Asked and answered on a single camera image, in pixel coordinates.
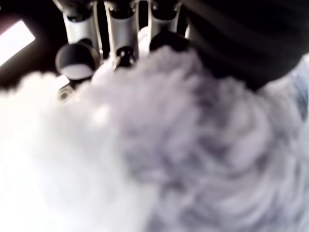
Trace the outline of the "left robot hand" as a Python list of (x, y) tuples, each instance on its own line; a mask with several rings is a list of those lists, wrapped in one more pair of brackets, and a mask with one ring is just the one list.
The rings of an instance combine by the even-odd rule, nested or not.
[[(69, 80), (90, 79), (103, 61), (96, 0), (57, 0), (68, 43), (56, 68)], [(293, 70), (309, 51), (306, 0), (148, 0), (149, 49), (196, 48), (217, 77), (259, 89)]]

